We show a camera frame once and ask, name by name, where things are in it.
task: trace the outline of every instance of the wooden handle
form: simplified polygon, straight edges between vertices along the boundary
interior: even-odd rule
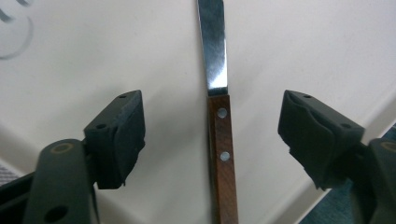
[[[212,96],[207,99],[207,103],[212,184],[214,185],[217,223],[237,224],[230,96]]]

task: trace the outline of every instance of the metal blade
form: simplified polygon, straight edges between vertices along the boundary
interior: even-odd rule
[[[208,95],[227,94],[227,53],[223,1],[198,0],[198,12]]]

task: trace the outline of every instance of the white surface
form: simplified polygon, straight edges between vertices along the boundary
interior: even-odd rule
[[[209,223],[196,2],[5,0],[0,8],[15,18],[0,21],[0,55],[21,43],[26,17],[35,27],[23,54],[0,61],[0,158],[31,172],[41,148],[82,139],[115,96],[139,89],[147,145],[125,188],[99,192],[103,221]],[[383,132],[396,111],[396,3],[230,0],[225,17],[240,223],[297,220],[303,211],[290,205],[310,180],[276,133],[283,91],[317,97],[368,127],[365,139]]]

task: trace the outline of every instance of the rivet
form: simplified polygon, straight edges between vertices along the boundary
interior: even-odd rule
[[[220,154],[220,159],[221,159],[222,161],[227,161],[227,160],[229,160],[229,159],[230,159],[230,153],[228,153],[228,152],[221,152],[221,154]]]
[[[221,119],[224,119],[227,116],[227,110],[225,108],[220,108],[218,110],[218,116]]]
[[[50,152],[53,154],[62,154],[72,149],[74,146],[71,143],[61,143],[55,147],[53,147]]]

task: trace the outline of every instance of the knife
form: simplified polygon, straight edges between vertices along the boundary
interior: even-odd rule
[[[205,61],[210,165],[217,223],[238,223],[222,0],[198,0]]]

